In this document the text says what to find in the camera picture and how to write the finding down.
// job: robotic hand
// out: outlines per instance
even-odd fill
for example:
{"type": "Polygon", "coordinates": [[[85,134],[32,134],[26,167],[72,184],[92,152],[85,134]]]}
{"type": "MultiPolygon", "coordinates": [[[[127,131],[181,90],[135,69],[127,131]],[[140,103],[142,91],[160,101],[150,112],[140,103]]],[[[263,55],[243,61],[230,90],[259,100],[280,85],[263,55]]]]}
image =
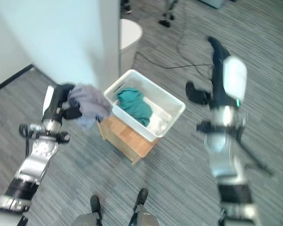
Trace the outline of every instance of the robotic hand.
{"type": "Polygon", "coordinates": [[[208,41],[214,48],[213,94],[196,90],[192,82],[186,84],[186,94],[197,104],[209,104],[212,112],[212,120],[197,125],[197,131],[206,133],[204,146],[221,196],[219,225],[260,226],[244,168],[235,155],[247,119],[238,112],[244,100],[247,69],[217,39],[209,37],[208,41]]]}
{"type": "Polygon", "coordinates": [[[48,86],[43,105],[42,125],[31,125],[29,134],[35,134],[30,155],[17,170],[4,195],[0,196],[0,226],[25,226],[28,219],[22,214],[29,210],[46,174],[51,158],[57,153],[59,144],[70,140],[67,132],[61,132],[62,118],[74,119],[82,114],[79,106],[62,109],[74,85],[65,84],[55,88],[48,86]]]}

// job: laundry basket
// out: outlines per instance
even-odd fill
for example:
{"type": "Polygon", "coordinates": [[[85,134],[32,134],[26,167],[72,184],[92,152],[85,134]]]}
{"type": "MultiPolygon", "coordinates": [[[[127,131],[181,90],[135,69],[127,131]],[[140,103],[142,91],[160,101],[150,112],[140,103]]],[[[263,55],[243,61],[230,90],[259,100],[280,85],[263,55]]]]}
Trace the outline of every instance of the laundry basket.
{"type": "Polygon", "coordinates": [[[163,137],[185,110],[185,104],[147,79],[136,70],[129,70],[115,81],[104,96],[113,105],[113,113],[128,126],[152,142],[163,137]],[[135,87],[144,94],[143,100],[150,105],[153,114],[147,127],[127,114],[117,104],[117,93],[127,87],[135,87]]]}

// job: teal towel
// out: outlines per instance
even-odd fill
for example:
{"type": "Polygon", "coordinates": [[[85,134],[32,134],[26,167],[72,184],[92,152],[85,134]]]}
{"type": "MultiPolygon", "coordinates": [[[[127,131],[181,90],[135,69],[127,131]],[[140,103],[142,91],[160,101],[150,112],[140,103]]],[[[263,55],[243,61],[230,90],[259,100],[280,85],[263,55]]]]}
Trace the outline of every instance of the teal towel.
{"type": "Polygon", "coordinates": [[[129,115],[134,117],[139,123],[148,126],[153,111],[151,107],[144,102],[143,94],[136,88],[124,88],[117,93],[119,107],[129,115]]]}

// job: white pillar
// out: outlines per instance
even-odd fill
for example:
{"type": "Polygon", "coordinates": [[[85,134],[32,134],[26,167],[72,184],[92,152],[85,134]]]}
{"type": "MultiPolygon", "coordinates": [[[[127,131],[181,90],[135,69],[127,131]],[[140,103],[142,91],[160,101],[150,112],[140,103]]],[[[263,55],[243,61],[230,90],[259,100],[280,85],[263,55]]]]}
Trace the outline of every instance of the white pillar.
{"type": "Polygon", "coordinates": [[[119,74],[118,0],[0,0],[33,64],[56,83],[105,90],[119,74]]]}

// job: wooden stool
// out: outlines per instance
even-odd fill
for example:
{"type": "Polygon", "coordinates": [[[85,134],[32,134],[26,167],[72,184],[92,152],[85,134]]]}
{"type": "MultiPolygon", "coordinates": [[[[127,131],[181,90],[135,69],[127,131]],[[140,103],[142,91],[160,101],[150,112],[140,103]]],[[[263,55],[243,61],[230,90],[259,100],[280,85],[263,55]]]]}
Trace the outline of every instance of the wooden stool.
{"type": "Polygon", "coordinates": [[[132,165],[144,158],[159,141],[159,138],[153,142],[148,141],[116,116],[98,123],[98,127],[103,139],[127,156],[132,165]]]}

